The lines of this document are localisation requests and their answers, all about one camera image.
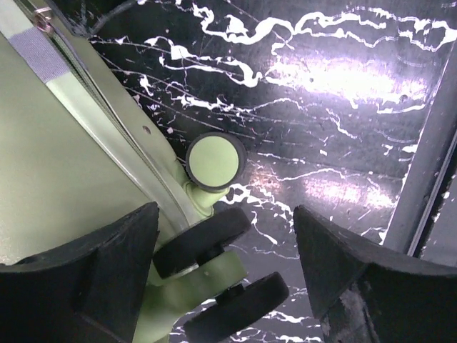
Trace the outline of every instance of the metal zipper slider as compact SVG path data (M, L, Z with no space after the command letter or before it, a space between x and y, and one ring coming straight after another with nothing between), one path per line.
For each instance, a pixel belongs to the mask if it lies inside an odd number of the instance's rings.
M51 20L54 13L50 7L43 7L34 11L34 25L40 30L47 34L53 34L54 28L51 25Z

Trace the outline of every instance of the caster wheel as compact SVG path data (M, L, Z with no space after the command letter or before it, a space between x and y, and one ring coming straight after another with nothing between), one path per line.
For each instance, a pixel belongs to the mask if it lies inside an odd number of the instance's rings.
M184 324L189 343L217 343L257 322L288 297L278 272L243 288L232 287L217 296L217 304Z
M238 179L246 160L246 150L236 137L210 132L192 142L186 155L186 170L200 188L217 192Z
M165 279L194 264L205 264L250 228L251 222L242 209L227 209L165 243L154 254L154 266Z

